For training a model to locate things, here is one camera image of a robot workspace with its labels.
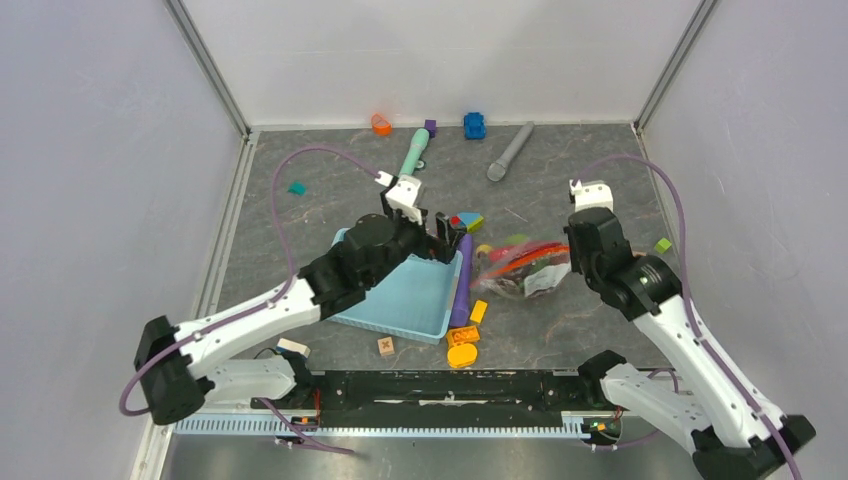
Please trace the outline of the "yellow toy corn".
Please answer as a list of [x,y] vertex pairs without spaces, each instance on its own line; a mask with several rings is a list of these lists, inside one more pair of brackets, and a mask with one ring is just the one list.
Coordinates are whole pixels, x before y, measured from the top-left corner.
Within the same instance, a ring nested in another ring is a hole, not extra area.
[[489,259],[494,248],[488,244],[480,244],[475,249],[475,255],[478,259]]

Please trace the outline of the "red toy chili pepper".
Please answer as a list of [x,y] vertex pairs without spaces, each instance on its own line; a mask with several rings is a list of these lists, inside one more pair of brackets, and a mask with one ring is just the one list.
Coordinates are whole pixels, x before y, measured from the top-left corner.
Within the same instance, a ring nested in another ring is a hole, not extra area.
[[492,249],[487,253],[488,259],[491,262],[497,262],[503,258],[516,258],[522,255],[529,254],[533,251],[546,249],[546,248],[557,248],[562,247],[563,244],[560,242],[539,242],[532,241],[526,242],[517,245],[508,245],[504,247],[499,247]]

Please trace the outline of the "green toy cucumber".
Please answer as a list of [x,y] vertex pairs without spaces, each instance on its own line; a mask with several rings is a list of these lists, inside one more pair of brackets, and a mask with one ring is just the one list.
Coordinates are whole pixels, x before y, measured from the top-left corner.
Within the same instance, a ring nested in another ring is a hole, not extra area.
[[517,246],[529,241],[526,234],[513,234],[506,239],[506,243],[511,246]]

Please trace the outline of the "light blue plastic basket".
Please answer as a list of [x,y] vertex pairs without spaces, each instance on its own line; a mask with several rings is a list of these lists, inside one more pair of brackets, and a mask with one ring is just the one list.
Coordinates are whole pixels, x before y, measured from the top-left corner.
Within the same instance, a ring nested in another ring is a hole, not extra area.
[[363,302],[330,319],[436,345],[448,330],[462,263],[461,252],[448,264],[411,255],[370,289]]

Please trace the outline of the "clear orange zip bag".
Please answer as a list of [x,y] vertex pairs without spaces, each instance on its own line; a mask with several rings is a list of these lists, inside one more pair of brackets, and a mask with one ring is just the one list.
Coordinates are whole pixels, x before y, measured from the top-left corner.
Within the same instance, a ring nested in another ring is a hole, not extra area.
[[571,252],[563,241],[517,235],[502,246],[479,245],[474,268],[470,283],[473,291],[526,300],[551,293],[561,285],[571,272]]

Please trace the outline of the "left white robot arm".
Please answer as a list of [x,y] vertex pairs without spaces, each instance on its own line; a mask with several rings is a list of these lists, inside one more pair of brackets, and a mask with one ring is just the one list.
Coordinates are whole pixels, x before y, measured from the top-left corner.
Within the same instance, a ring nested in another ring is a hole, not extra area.
[[219,390],[212,374],[234,355],[363,302],[411,256],[450,263],[466,235],[443,214],[436,216],[435,234],[399,213],[365,215],[324,255],[262,295],[177,325],[166,316],[148,321],[133,359],[135,374],[120,396],[121,413],[133,415],[127,400],[139,386],[147,402],[139,412],[154,424],[189,417]]

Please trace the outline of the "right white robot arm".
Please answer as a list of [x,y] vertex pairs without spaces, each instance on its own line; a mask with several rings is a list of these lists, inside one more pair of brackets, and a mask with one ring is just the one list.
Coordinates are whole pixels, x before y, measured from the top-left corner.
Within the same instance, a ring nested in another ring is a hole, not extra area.
[[662,352],[693,394],[685,400],[606,350],[579,367],[580,400],[637,414],[677,442],[704,479],[764,479],[781,466],[795,470],[794,456],[815,438],[814,426],[784,413],[741,372],[684,299],[667,263],[634,254],[605,207],[572,214],[564,231],[573,271]]

